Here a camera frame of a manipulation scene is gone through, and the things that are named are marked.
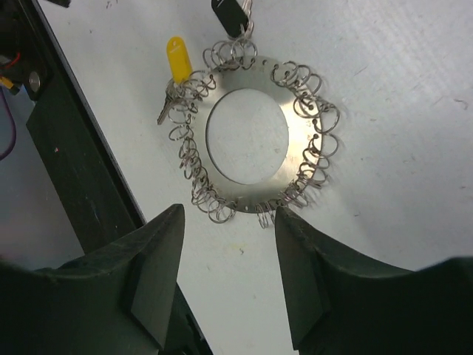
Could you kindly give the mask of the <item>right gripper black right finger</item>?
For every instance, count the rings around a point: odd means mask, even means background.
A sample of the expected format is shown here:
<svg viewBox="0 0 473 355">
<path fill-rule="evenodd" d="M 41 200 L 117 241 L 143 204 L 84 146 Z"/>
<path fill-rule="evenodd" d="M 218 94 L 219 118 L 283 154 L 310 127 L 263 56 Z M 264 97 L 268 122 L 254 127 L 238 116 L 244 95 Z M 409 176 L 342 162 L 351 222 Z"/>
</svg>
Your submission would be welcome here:
<svg viewBox="0 0 473 355">
<path fill-rule="evenodd" d="M 282 207 L 274 231 L 298 353 L 472 352 L 470 257 L 409 271 L 340 243 Z"/>
</svg>

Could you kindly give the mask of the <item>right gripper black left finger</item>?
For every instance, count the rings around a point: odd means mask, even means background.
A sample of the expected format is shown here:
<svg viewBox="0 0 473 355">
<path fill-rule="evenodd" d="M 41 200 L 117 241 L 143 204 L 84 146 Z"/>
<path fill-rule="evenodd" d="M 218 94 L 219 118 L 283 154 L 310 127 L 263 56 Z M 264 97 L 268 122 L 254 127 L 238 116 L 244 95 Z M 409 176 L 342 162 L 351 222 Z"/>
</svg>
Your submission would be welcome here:
<svg viewBox="0 0 473 355">
<path fill-rule="evenodd" d="M 185 211 L 62 267 L 1 263 L 3 354 L 158 354 L 166 346 Z"/>
</svg>

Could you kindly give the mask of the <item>steel keyring disc with rings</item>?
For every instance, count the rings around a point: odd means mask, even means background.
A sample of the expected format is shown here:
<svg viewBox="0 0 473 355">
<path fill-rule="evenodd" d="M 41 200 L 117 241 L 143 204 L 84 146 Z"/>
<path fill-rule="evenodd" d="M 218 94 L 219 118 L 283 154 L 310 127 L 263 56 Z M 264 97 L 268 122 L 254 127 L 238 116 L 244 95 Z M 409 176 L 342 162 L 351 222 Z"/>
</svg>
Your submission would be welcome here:
<svg viewBox="0 0 473 355">
<path fill-rule="evenodd" d="M 236 213 L 254 214 L 260 226 L 275 222 L 276 210 L 309 204 L 308 187 L 327 181 L 339 142 L 334 134 L 341 113 L 320 96 L 323 81 L 311 67 L 262 56 L 247 39 L 218 41 L 203 51 L 204 70 L 194 70 L 179 85 L 180 98 L 165 121 L 172 122 L 171 141 L 178 142 L 180 168 L 191 181 L 191 203 L 217 224 Z M 252 89 L 268 95 L 281 109 L 288 129 L 284 160 L 267 180 L 243 184 L 226 177 L 208 148 L 208 125 L 220 101 Z"/>
</svg>

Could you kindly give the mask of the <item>black tag key near disc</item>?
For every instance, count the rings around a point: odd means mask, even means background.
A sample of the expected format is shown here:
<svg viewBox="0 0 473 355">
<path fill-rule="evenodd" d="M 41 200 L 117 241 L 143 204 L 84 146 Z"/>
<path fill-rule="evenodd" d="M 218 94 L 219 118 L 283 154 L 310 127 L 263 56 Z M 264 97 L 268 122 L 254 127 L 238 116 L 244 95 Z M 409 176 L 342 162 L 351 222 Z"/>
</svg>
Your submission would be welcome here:
<svg viewBox="0 0 473 355">
<path fill-rule="evenodd" d="M 211 9 L 229 38 L 249 38 L 253 32 L 251 20 L 253 2 L 244 0 L 211 0 Z"/>
</svg>

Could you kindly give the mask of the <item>yellow tag key on disc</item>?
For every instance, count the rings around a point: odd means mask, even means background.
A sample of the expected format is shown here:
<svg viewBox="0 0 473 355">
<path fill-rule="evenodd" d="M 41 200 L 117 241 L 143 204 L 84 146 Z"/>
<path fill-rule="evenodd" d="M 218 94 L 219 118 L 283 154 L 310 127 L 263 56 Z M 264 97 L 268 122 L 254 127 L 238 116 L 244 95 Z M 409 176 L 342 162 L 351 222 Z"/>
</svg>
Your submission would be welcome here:
<svg viewBox="0 0 473 355">
<path fill-rule="evenodd" d="M 171 79 L 166 85 L 165 101 L 158 118 L 157 125 L 161 125 L 171 108 L 180 98 L 179 85 L 187 81 L 192 73 L 192 65 L 184 40 L 173 36 L 166 45 L 166 55 L 171 70 Z"/>
</svg>

